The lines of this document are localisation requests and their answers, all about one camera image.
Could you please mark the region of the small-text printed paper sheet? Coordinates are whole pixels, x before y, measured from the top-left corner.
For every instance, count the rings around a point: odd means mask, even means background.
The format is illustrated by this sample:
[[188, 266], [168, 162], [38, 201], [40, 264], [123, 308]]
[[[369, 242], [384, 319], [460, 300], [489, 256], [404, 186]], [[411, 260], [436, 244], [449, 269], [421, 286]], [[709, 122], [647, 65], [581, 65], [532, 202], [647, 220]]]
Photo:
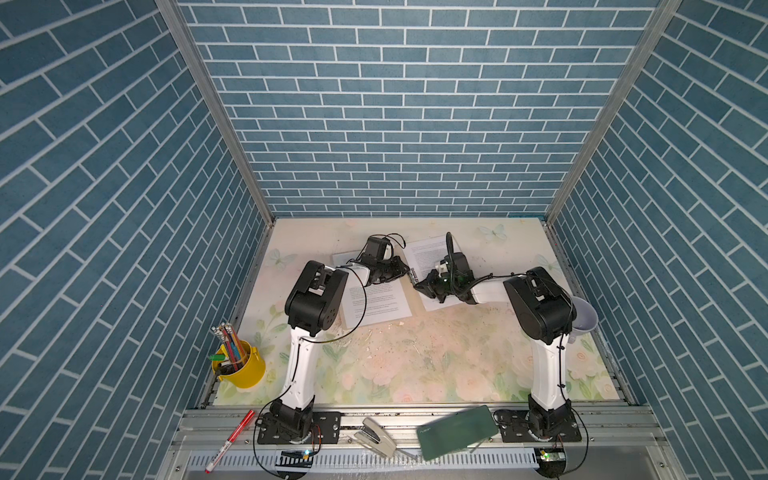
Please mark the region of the small-text printed paper sheet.
[[[448, 254], [445, 235], [414, 242], [409, 241], [404, 254], [406, 263], [415, 271], [418, 282], [425, 280], [428, 273]], [[422, 293], [419, 294], [419, 297], [428, 312], [461, 304], [461, 301], [454, 295], [447, 296], [443, 303], [437, 299], [430, 299]]]

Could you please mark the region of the text printed paper sheet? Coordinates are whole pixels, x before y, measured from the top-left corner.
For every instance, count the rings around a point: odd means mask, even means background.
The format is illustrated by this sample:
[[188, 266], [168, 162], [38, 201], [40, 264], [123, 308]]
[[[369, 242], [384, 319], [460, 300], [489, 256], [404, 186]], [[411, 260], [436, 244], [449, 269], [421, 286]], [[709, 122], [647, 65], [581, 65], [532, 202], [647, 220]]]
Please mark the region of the text printed paper sheet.
[[363, 289], [352, 273], [345, 286], [341, 309], [346, 329], [352, 329], [359, 321], [362, 326], [369, 326], [412, 316], [400, 279]]

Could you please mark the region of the beige cardboard file folder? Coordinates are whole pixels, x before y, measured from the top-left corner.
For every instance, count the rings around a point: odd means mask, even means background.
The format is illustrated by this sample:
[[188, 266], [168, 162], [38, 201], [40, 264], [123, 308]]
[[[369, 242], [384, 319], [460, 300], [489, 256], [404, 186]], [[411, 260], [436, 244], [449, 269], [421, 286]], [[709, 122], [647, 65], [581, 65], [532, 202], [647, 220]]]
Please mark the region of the beige cardboard file folder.
[[418, 293], [415, 288], [412, 287], [408, 274], [400, 278], [400, 280], [402, 282], [405, 296], [412, 312], [411, 317], [425, 315], [428, 311], [425, 309], [422, 300], [419, 297], [420, 293]]

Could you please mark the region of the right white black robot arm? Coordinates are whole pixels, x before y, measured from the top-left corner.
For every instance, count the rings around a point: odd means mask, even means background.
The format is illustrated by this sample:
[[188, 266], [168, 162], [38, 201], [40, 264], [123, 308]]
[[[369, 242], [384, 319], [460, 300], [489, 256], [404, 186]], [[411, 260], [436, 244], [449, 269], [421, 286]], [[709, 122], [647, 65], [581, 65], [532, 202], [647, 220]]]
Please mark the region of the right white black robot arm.
[[572, 422], [566, 393], [565, 350], [577, 317], [571, 295], [542, 267], [524, 273], [475, 277], [462, 253], [448, 254], [421, 281], [421, 295], [440, 303], [453, 296], [468, 305], [508, 303], [532, 344], [533, 383], [528, 427], [548, 440]]

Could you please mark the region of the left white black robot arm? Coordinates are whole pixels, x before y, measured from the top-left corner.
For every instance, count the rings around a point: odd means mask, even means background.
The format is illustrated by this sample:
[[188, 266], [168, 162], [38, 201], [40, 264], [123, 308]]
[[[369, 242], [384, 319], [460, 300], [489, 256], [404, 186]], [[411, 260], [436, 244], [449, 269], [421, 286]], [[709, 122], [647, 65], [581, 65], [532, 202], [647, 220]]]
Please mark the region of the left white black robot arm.
[[315, 373], [321, 347], [341, 341], [366, 323], [380, 285], [396, 282], [410, 267], [395, 252], [407, 246], [399, 233], [373, 234], [353, 258], [329, 266], [308, 261], [290, 291], [284, 312], [290, 353], [283, 392], [261, 414], [263, 426], [288, 443], [318, 432], [313, 422]]

